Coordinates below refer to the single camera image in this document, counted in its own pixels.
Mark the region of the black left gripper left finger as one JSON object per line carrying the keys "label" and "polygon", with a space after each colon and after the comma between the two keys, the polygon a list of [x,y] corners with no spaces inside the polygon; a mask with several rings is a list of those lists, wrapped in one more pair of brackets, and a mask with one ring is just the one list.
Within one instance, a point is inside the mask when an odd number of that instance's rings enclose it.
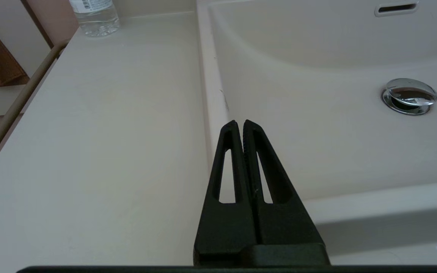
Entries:
{"label": "black left gripper left finger", "polygon": [[[227,151],[232,156],[234,203],[220,202]],[[238,266],[241,251],[256,242],[241,135],[237,122],[230,121],[220,130],[193,246],[193,264],[202,267]]]}

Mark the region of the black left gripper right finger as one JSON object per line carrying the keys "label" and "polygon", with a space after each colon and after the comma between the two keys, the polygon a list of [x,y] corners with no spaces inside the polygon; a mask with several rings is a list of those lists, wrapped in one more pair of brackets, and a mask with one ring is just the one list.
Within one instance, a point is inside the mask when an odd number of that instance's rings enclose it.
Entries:
{"label": "black left gripper right finger", "polygon": [[323,239],[264,129],[246,120],[244,157],[256,234],[261,244],[317,244]]}

